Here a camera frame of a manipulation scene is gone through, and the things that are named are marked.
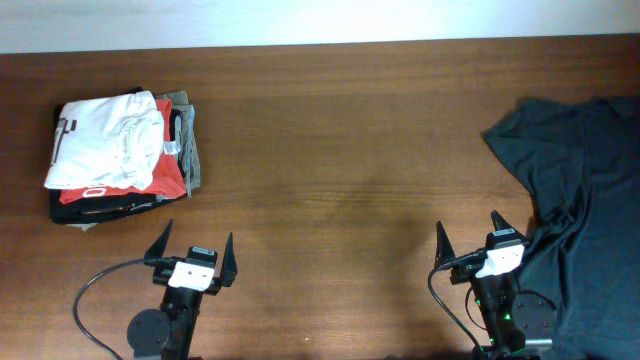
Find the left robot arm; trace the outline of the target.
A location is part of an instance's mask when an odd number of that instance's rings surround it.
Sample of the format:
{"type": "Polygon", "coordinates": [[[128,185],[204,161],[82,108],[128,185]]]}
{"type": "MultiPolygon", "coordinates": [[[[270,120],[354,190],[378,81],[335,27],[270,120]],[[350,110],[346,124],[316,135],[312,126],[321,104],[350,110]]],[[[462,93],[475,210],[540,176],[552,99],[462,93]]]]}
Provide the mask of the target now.
{"type": "Polygon", "coordinates": [[[184,257],[166,257],[171,230],[168,224],[144,255],[164,295],[157,308],[139,312],[128,325],[127,341],[136,359],[187,359],[203,297],[230,287],[238,273],[232,235],[222,256],[191,246],[184,257]]]}

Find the dark green t-shirt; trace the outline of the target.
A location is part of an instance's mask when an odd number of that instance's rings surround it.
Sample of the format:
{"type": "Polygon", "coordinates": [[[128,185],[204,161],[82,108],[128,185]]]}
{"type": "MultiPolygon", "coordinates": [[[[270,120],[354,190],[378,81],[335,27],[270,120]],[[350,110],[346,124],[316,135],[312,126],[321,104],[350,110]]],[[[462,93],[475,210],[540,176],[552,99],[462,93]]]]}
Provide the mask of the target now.
{"type": "Polygon", "coordinates": [[[517,278],[557,307],[545,358],[638,358],[638,97],[527,99],[483,138],[535,208],[517,278]]]}

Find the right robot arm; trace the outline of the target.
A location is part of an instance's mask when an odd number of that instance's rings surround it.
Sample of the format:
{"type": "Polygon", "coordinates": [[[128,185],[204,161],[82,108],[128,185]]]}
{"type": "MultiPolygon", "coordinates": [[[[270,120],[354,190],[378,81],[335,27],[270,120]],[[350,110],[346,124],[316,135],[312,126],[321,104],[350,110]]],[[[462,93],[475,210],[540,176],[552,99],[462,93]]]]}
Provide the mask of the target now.
{"type": "Polygon", "coordinates": [[[491,213],[494,230],[485,245],[457,256],[441,222],[436,223],[434,268],[428,288],[434,300],[473,343],[474,359],[539,359],[553,345],[557,306],[538,292],[523,288],[516,276],[524,265],[530,241],[498,212],[491,213]],[[479,343],[472,332],[448,308],[433,287],[436,273],[448,271],[453,285],[470,286],[465,297],[473,298],[482,328],[490,344],[479,343]]]}

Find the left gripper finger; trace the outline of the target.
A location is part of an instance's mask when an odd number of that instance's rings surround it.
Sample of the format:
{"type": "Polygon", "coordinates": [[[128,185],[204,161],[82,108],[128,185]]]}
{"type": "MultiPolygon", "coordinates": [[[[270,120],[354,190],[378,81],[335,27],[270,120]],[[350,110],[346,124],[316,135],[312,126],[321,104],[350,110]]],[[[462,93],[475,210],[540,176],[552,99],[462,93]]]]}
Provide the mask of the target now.
{"type": "Polygon", "coordinates": [[[231,287],[237,276],[237,262],[234,253],[233,234],[230,233],[225,246],[225,253],[220,272],[222,287],[231,287]]]}
{"type": "Polygon", "coordinates": [[[152,260],[162,258],[169,241],[173,226],[173,220],[170,220],[160,236],[152,243],[148,250],[144,254],[145,260],[152,260]]]}

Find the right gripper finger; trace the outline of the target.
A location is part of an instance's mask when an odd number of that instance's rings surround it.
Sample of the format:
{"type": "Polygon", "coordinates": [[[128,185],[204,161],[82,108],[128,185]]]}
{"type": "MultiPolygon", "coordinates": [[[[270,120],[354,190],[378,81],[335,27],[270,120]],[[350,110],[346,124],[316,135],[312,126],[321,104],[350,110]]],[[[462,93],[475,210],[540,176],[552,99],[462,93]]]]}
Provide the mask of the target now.
{"type": "Polygon", "coordinates": [[[455,252],[441,221],[436,223],[436,252],[434,267],[439,268],[449,264],[456,258],[455,252]]]}
{"type": "Polygon", "coordinates": [[[516,228],[514,228],[511,224],[509,224],[497,210],[493,210],[491,212],[491,220],[494,226],[494,234],[496,236],[513,235],[522,241],[525,240],[525,236],[521,232],[519,232],[516,228]]]}

